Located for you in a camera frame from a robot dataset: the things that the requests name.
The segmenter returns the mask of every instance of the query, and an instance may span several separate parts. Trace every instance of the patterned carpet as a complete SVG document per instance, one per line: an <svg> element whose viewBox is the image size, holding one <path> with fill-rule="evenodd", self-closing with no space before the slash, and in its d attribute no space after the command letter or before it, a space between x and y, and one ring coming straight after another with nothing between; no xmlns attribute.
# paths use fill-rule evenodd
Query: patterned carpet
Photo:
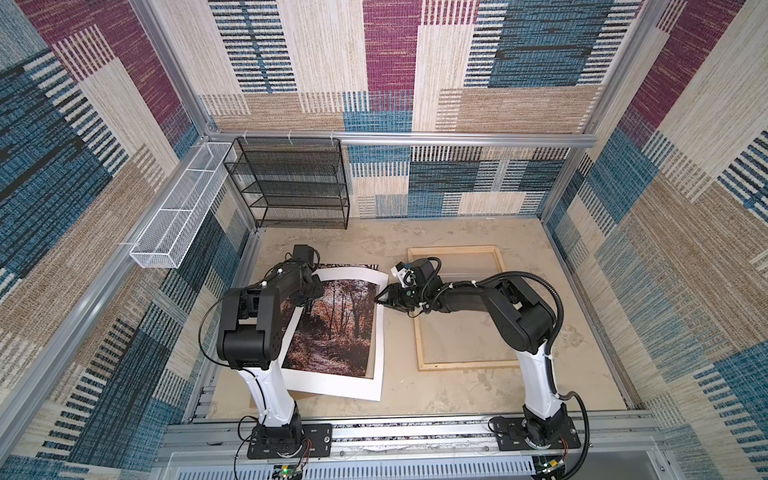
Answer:
<svg viewBox="0 0 768 480"><path fill-rule="evenodd" d="M768 472L768 3L673 0L548 221L688 478Z"/></svg>

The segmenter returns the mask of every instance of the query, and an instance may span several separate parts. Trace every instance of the wooden frame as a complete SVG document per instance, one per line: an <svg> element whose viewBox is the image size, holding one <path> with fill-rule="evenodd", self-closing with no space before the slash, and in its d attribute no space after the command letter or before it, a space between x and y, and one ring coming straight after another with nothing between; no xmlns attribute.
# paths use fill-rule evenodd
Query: wooden frame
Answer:
<svg viewBox="0 0 768 480"><path fill-rule="evenodd" d="M497 245L470 245L466 247L415 247L408 249L408 261L417 258L440 257L445 254L461 253L491 253L496 261L496 268L500 272L507 270L502 258L502 252ZM424 363L424 346L422 345L422 319L418 316L413 319L413 329L416 334L416 360L419 363L420 372L434 370L463 370L463 369L503 369L519 367L518 360L484 360L480 362L440 362Z"/></svg>

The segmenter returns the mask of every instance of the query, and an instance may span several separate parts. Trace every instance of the forest path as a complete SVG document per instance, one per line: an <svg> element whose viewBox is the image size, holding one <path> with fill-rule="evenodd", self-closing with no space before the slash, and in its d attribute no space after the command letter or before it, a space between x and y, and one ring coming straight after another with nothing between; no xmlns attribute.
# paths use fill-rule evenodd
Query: forest path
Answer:
<svg viewBox="0 0 768 480"><path fill-rule="evenodd" d="M344 375L349 368L344 362L331 360L317 352L312 352L312 355L310 355L310 366L319 372L331 373L333 375Z"/></svg>

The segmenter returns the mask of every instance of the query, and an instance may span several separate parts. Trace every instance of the white mesh basket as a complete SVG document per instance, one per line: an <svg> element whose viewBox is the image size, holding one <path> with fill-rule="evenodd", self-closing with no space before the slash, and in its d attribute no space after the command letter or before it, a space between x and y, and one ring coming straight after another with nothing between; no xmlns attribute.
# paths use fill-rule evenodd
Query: white mesh basket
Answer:
<svg viewBox="0 0 768 480"><path fill-rule="evenodd" d="M178 268L227 178L223 162L235 161L228 143L209 142L197 152L161 208L131 248L141 268Z"/></svg>

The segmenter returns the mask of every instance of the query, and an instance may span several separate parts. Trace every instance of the beige floor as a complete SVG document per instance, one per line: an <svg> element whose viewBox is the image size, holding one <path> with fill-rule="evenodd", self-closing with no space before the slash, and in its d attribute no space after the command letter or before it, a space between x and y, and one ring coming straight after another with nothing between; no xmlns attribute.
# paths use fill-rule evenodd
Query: beige floor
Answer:
<svg viewBox="0 0 768 480"><path fill-rule="evenodd" d="M508 270L527 270L543 276L563 299L565 323L553 348L559 389L578 391L590 410L626 408L536 219L350 219L348 230L270 228L264 235L252 280L257 281L281 261L295 243L308 243L316 248L324 263L377 263L381 271L388 271L399 261L407 261L409 247L498 245ZM525 392L519 369L419 372L413 320L404 313L385 309L384 332L381 402L301 395L297 396L297 402L302 417L521 411ZM577 409L578 405L569 402L568 408ZM238 419L253 412L253 402L243 380L233 370L222 369L210 417Z"/></svg>

